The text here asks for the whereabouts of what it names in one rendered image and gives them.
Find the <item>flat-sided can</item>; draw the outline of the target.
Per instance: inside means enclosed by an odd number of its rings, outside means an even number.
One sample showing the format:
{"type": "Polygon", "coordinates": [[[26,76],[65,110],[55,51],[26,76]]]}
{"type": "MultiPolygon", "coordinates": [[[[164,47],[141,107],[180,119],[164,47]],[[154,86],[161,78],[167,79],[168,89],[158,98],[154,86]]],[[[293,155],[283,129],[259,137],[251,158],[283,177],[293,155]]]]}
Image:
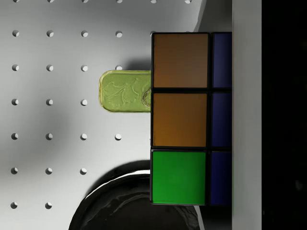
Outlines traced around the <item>flat-sided can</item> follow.
{"type": "Polygon", "coordinates": [[[113,113],[151,111],[151,72],[149,70],[110,70],[99,80],[99,102],[113,113]]]}

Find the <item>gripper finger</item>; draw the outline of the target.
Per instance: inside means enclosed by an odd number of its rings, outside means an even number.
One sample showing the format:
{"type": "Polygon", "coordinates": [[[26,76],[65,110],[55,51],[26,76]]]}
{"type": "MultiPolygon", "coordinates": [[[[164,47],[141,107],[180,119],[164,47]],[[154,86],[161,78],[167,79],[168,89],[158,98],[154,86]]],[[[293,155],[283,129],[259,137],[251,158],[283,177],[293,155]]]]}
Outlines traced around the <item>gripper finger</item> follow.
{"type": "Polygon", "coordinates": [[[222,206],[194,206],[200,230],[232,230],[232,208],[222,206]]]}
{"type": "Polygon", "coordinates": [[[232,0],[202,0],[194,32],[232,32],[232,0]]]}

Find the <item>puzzle cube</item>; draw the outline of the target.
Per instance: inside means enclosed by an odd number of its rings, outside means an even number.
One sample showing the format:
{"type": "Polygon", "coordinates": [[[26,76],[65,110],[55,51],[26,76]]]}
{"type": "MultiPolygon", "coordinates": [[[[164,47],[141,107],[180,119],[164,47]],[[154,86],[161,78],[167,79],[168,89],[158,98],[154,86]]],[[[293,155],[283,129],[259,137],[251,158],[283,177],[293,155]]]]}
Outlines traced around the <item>puzzle cube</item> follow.
{"type": "Polygon", "coordinates": [[[232,34],[154,33],[153,204],[232,204],[232,34]]]}

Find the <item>black plate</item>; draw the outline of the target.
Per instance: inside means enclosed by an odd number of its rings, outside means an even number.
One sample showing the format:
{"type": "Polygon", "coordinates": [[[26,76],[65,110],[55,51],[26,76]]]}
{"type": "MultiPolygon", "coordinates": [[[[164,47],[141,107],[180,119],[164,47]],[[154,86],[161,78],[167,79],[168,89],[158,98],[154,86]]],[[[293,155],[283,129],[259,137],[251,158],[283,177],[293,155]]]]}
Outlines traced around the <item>black plate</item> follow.
{"type": "Polygon", "coordinates": [[[149,169],[149,160],[133,161],[101,176],[69,230],[204,230],[198,206],[151,203],[149,169]]]}

